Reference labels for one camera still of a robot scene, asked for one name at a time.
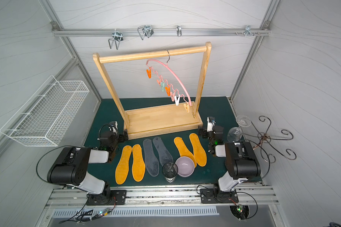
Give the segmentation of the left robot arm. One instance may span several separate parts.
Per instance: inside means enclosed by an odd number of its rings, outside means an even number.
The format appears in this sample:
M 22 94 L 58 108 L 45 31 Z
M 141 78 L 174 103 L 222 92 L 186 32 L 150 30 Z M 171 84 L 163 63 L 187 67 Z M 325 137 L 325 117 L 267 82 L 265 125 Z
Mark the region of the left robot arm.
M 63 147 L 58 158 L 47 174 L 47 181 L 56 185 L 72 186 L 91 195 L 106 194 L 109 184 L 88 172 L 89 164 L 110 163 L 118 145 L 128 140 L 127 130 L 119 134 L 114 125 L 109 131 L 99 136 L 100 147 Z

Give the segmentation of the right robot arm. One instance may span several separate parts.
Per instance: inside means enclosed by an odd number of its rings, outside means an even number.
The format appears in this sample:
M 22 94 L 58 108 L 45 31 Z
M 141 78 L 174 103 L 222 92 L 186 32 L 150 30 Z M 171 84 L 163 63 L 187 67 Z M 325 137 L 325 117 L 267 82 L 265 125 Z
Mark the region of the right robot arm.
M 224 128 L 218 125 L 199 127 L 198 134 L 209 140 L 209 151 L 212 155 L 225 158 L 225 174 L 214 185 L 218 193 L 233 193 L 235 187 L 243 182 L 256 179 L 261 175 L 261 167 L 251 144 L 241 141 L 242 132 L 233 127 L 224 137 Z

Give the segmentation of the yellow insole rearmost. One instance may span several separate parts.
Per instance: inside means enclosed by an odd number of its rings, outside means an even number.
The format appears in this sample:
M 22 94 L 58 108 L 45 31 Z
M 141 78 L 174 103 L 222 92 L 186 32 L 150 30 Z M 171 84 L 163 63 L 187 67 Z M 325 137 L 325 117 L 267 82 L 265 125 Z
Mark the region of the yellow insole rearmost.
M 129 145 L 126 145 L 122 149 L 121 157 L 115 170 L 115 181 L 119 185 L 123 184 L 127 179 L 128 172 L 129 172 L 129 160 L 130 160 L 131 154 L 132 154 L 132 147 Z

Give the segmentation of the dark navy insole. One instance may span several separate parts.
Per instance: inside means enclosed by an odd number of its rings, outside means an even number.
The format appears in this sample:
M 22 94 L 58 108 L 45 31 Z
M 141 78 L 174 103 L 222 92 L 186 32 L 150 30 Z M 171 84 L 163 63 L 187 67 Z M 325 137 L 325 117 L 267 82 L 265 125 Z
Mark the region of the dark navy insole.
M 153 144 L 158 152 L 159 161 L 162 166 L 166 163 L 174 162 L 172 155 L 160 137 L 153 138 Z
M 143 141 L 143 148 L 146 170 L 150 176 L 157 177 L 159 175 L 159 161 L 154 154 L 152 141 L 150 139 L 145 139 Z

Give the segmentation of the yellow insole front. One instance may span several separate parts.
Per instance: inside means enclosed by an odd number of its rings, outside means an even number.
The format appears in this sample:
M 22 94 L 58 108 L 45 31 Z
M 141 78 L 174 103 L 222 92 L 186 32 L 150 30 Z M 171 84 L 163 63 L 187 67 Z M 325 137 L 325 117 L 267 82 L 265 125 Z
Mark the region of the yellow insole front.
M 196 163 L 199 166 L 204 167 L 207 163 L 207 156 L 204 148 L 201 145 L 198 135 L 195 133 L 191 133 L 189 135 L 189 139 L 193 147 L 193 155 Z

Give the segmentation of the wooden clothes rack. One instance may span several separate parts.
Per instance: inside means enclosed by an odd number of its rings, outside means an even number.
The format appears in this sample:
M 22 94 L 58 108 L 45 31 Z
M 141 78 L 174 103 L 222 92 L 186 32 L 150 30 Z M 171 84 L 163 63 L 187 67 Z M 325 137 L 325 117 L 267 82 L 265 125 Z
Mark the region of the wooden clothes rack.
M 194 130 L 203 125 L 199 114 L 199 106 L 205 84 L 211 49 L 211 42 L 206 42 L 204 46 L 172 49 L 169 51 L 163 50 L 105 57 L 101 57 L 98 53 L 93 54 L 93 60 L 124 120 L 124 130 L 127 131 L 130 140 Z M 172 104 L 125 110 L 104 66 L 106 63 L 135 60 L 156 61 L 161 57 L 196 53 L 203 53 L 197 95 L 194 102 L 189 101 L 187 104 Z

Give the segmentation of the yellow insole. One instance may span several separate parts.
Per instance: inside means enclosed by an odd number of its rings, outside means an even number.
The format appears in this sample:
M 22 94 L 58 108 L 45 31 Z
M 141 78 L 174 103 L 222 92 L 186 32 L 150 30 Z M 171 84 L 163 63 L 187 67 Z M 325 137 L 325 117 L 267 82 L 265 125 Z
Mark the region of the yellow insole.
M 204 167 L 207 163 L 207 156 L 204 148 L 201 145 L 198 135 L 195 133 L 191 133 L 189 135 L 189 139 L 193 147 L 193 155 L 196 163 L 199 166 Z
M 132 147 L 132 154 L 132 176 L 136 182 L 141 182 L 145 175 L 145 162 L 143 160 L 142 148 L 139 144 Z
M 178 149 L 179 151 L 179 154 L 181 157 L 188 157 L 190 158 L 193 163 L 194 163 L 194 167 L 197 166 L 197 162 L 195 160 L 195 157 L 194 155 L 188 150 L 187 146 L 185 145 L 183 139 L 181 137 L 176 137 L 174 138 L 174 144 L 176 146 L 176 148 Z

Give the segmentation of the yellow insole back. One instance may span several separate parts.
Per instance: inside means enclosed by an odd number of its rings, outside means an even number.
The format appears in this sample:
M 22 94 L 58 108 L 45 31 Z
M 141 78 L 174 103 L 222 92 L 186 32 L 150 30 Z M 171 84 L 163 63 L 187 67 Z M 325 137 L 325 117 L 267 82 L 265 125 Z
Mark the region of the yellow insole back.
M 143 160 L 142 148 L 139 144 L 132 147 L 132 154 L 132 176 L 136 182 L 141 182 L 145 175 L 145 162 Z

